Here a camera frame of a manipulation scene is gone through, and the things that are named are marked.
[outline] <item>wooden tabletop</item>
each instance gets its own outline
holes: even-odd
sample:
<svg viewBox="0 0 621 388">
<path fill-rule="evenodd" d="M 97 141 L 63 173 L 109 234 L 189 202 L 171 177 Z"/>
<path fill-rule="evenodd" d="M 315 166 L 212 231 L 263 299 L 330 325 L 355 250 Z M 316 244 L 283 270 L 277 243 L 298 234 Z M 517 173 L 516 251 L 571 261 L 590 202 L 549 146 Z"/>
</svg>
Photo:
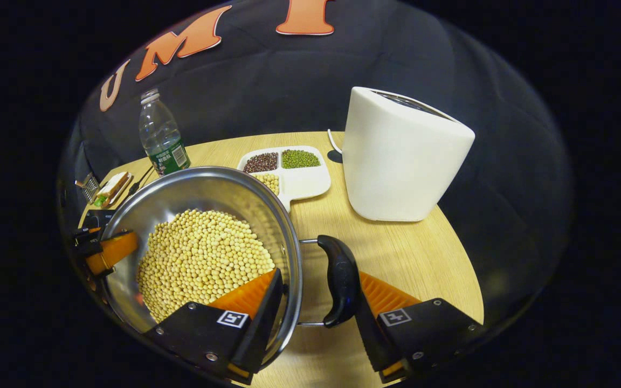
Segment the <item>wooden tabletop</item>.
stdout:
<svg viewBox="0 0 621 388">
<path fill-rule="evenodd" d="M 342 146 L 343 133 L 333 132 Z M 361 271 L 367 272 L 420 300 L 441 297 L 483 324 L 483 299 L 478 278 L 459 238 L 439 207 L 419 223 L 383 223 L 358 216 L 351 208 L 342 165 L 326 154 L 331 145 L 326 132 L 281 133 L 238 137 L 187 147 L 191 166 L 223 165 L 236 168 L 240 158 L 253 150 L 307 145 L 325 155 L 332 179 L 321 196 L 291 202 L 291 221 L 298 237 L 319 234 L 339 238 L 354 253 Z M 150 168 L 147 157 L 121 165 L 107 174 L 128 171 L 133 182 Z M 146 182 L 157 179 L 151 172 Z M 126 190 L 109 209 L 115 209 Z M 301 245 L 303 302 L 300 321 L 321 321 L 330 311 L 327 258 L 315 245 Z M 368 356 L 352 318 L 333 329 L 296 327 L 283 353 L 253 377 L 252 386 L 383 386 L 370 367 Z"/>
</svg>

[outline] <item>orange letter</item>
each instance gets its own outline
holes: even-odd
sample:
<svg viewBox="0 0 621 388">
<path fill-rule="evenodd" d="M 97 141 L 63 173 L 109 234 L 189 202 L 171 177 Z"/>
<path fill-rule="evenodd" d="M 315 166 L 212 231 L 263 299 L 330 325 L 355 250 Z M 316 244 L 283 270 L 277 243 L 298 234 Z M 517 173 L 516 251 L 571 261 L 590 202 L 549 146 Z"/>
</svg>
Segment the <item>orange letter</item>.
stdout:
<svg viewBox="0 0 621 388">
<path fill-rule="evenodd" d="M 99 93 L 99 110 L 106 112 L 109 107 L 114 103 L 116 99 L 116 95 L 119 93 L 119 86 L 121 86 L 121 76 L 123 76 L 123 69 L 126 68 L 128 62 L 131 62 L 130 59 L 124 62 L 121 67 L 116 71 L 116 81 L 114 81 L 114 87 L 112 88 L 112 95 L 107 96 L 107 89 L 109 89 L 109 83 L 114 78 L 114 74 L 112 74 L 107 81 L 105 81 L 104 85 L 102 85 L 102 91 Z"/>
<path fill-rule="evenodd" d="M 195 19 L 181 34 L 176 35 L 174 32 L 169 32 L 148 44 L 145 47 L 147 52 L 145 58 L 143 58 L 143 65 L 138 75 L 136 75 L 136 81 L 141 81 L 157 69 L 155 56 L 160 59 L 163 65 L 171 62 L 182 43 L 183 47 L 177 54 L 179 58 L 217 46 L 222 41 L 221 37 L 215 35 L 217 20 L 229 8 L 231 8 L 231 5 L 210 11 Z"/>
<path fill-rule="evenodd" d="M 277 27 L 285 35 L 330 35 L 335 32 L 325 23 L 325 3 L 328 0 L 289 0 L 286 21 Z"/>
</svg>

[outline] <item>bottle cap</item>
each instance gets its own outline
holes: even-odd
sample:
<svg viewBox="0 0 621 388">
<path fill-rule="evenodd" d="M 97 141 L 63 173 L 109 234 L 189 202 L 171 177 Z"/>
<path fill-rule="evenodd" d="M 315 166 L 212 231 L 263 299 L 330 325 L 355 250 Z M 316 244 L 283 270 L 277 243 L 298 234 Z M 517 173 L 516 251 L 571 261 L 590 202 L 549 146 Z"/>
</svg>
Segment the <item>bottle cap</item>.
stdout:
<svg viewBox="0 0 621 388">
<path fill-rule="evenodd" d="M 140 96 L 140 103 L 141 105 L 145 105 L 146 103 L 155 101 L 158 98 L 160 98 L 160 92 L 157 90 L 157 88 L 150 89 Z"/>
</svg>

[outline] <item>black pot handle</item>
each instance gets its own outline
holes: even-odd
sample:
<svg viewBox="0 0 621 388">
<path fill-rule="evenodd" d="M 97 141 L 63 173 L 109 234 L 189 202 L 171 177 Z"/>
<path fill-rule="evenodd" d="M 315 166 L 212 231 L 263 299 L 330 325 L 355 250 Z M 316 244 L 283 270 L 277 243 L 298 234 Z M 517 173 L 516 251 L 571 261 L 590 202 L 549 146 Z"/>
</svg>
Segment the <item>black pot handle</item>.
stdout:
<svg viewBox="0 0 621 388">
<path fill-rule="evenodd" d="M 317 239 L 300 242 L 317 243 L 327 253 L 327 286 L 332 295 L 332 309 L 322 322 L 299 322 L 298 325 L 330 328 L 351 319 L 358 308 L 358 297 L 361 292 L 361 279 L 353 253 L 345 243 L 327 235 L 319 235 Z"/>
</svg>

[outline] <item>green bottle label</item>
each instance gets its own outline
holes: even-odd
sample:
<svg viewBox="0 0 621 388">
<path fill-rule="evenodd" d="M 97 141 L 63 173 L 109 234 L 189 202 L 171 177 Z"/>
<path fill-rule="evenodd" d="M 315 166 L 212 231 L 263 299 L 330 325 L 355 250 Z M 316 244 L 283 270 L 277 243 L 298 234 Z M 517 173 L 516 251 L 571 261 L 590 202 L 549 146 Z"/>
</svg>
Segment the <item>green bottle label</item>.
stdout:
<svg viewBox="0 0 621 388">
<path fill-rule="evenodd" d="M 170 174 L 171 172 L 187 169 L 190 167 L 190 160 L 183 148 L 183 141 L 179 139 L 178 142 L 173 143 L 171 147 L 163 152 L 150 155 L 150 161 L 153 163 L 153 167 L 161 177 Z"/>
</svg>

